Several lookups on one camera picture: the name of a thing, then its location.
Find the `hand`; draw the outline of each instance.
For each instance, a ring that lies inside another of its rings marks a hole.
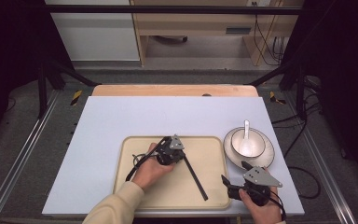
[[[156,143],[150,144],[149,151],[153,150],[156,146]],[[156,158],[151,157],[147,159],[136,171],[135,176],[132,179],[132,182],[141,187],[141,189],[146,190],[148,187],[152,186],[158,179],[166,175],[173,170],[174,163],[171,165],[161,165],[158,163]]]
[[[274,192],[278,195],[277,188],[271,187],[270,189],[271,198],[278,202],[278,197],[272,193]],[[243,189],[240,189],[240,197],[242,199],[243,204],[245,204],[245,206],[251,212],[255,224],[272,224],[282,221],[281,208],[278,207],[278,205],[273,203],[272,201],[268,201],[267,204],[260,207],[252,201],[251,197]]]

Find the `white table surface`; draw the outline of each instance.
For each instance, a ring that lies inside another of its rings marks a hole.
[[[283,159],[261,97],[91,96],[42,214],[85,216],[114,187],[123,140],[128,136],[216,136],[240,127],[245,119],[265,134],[275,149],[268,170],[283,183],[278,193],[288,216],[303,215],[292,177]],[[227,158],[231,184],[243,184],[243,170]],[[149,210],[137,217],[235,217],[248,215],[242,202],[224,210]]]

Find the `white cabinet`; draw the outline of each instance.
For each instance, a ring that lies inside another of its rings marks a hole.
[[[129,5],[128,0],[46,0],[47,5]],[[139,61],[130,13],[52,13],[72,61]]]

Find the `sleeve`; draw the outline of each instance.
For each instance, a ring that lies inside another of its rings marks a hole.
[[[144,191],[136,184],[125,182],[116,193],[107,196],[84,219],[84,224],[92,223],[132,223]]]

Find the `floor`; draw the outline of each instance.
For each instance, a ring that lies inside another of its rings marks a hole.
[[[276,63],[266,55],[267,63]],[[190,36],[181,39],[153,37],[144,66],[138,62],[74,62],[85,77],[102,83],[216,83],[245,84],[262,77],[276,65],[253,66],[240,37]],[[324,119],[323,109],[313,90],[306,90],[310,110],[307,126],[298,119],[289,119],[296,111],[296,87],[280,91],[277,76],[257,87],[274,123],[281,149],[287,153],[291,169],[306,214],[289,217],[289,223],[358,223],[358,166],[355,161],[342,159],[338,143]],[[41,209],[54,182],[66,149],[76,129],[82,108],[92,88],[64,76],[67,85],[57,96],[57,104],[43,131],[33,136],[36,141],[26,146],[28,136],[38,120],[38,92],[35,82],[14,90],[10,105],[0,125],[0,223],[80,223],[81,218],[43,217]],[[318,84],[317,78],[310,81]],[[82,90],[75,106],[70,105],[74,92]],[[277,101],[271,101],[270,94]],[[55,97],[49,89],[48,95]],[[26,163],[13,166],[23,149],[29,147]],[[17,175],[7,174],[17,169]],[[136,219],[137,223],[148,223]],[[154,220],[155,223],[183,223],[183,220]],[[238,223],[235,217],[209,223]],[[241,223],[252,223],[244,217]]]

